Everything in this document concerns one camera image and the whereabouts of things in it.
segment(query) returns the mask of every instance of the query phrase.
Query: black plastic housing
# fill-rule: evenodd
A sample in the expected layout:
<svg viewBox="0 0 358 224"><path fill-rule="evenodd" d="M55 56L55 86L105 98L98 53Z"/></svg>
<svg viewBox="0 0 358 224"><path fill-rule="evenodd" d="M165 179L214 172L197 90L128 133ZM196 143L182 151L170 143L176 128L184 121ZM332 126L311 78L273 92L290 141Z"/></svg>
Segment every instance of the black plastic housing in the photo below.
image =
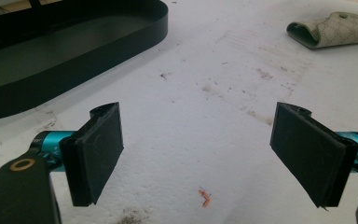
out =
<svg viewBox="0 0 358 224"><path fill-rule="evenodd" d="M83 127L60 142L74 206L97 203L123 150L118 103L97 107L90 115Z"/></svg>
<svg viewBox="0 0 358 224"><path fill-rule="evenodd" d="M34 163L13 171L11 166L21 165L19 161ZM42 157L24 155L0 168L0 224L7 223L61 223L48 166Z"/></svg>
<svg viewBox="0 0 358 224"><path fill-rule="evenodd" d="M310 115L305 108L277 103L270 145L317 207L338 206L358 144Z"/></svg>

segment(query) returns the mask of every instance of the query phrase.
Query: black foam pad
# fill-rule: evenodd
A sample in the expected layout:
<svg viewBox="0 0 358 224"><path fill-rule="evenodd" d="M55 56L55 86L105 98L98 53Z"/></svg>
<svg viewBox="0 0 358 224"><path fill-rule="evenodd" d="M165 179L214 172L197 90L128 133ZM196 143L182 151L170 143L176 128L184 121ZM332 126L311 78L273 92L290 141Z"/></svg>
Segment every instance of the black foam pad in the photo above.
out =
<svg viewBox="0 0 358 224"><path fill-rule="evenodd" d="M118 103L90 111L91 119L60 142L74 206L97 203L123 150Z"/></svg>
<svg viewBox="0 0 358 224"><path fill-rule="evenodd" d="M338 206L358 144L296 105L278 103L270 145L317 207Z"/></svg>

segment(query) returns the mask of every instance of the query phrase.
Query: black oval tray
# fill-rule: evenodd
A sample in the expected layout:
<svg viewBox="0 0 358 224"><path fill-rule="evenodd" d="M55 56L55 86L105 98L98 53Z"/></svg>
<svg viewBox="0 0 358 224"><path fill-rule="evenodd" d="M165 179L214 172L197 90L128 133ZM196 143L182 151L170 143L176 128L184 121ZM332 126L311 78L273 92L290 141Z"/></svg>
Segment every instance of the black oval tray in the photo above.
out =
<svg viewBox="0 0 358 224"><path fill-rule="evenodd" d="M41 105L159 43L160 1L62 1L0 16L0 118Z"/></svg>

